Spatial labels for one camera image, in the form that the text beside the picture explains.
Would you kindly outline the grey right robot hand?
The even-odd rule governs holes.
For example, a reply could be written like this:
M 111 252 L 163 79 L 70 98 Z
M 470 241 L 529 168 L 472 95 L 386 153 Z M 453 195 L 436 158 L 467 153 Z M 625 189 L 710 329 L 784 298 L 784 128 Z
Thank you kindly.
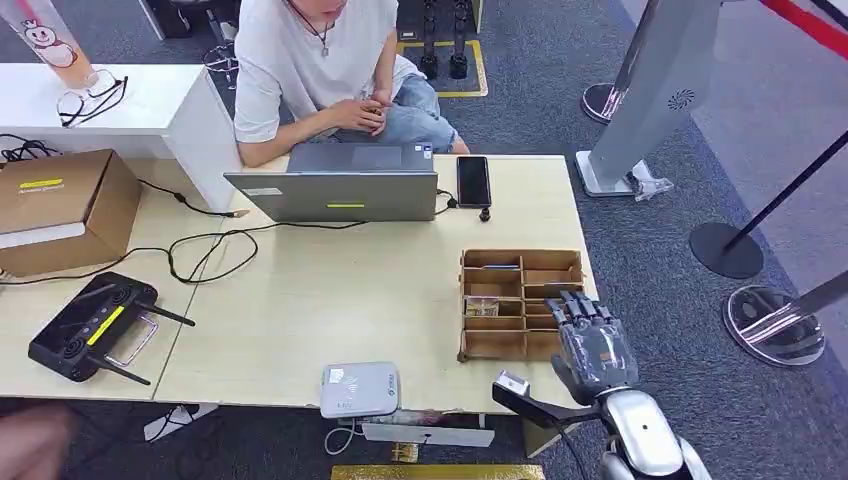
M 607 306 L 568 290 L 544 303 L 562 345 L 551 356 L 551 365 L 578 404 L 589 406 L 610 391 L 639 383 L 637 360 L 623 323 Z

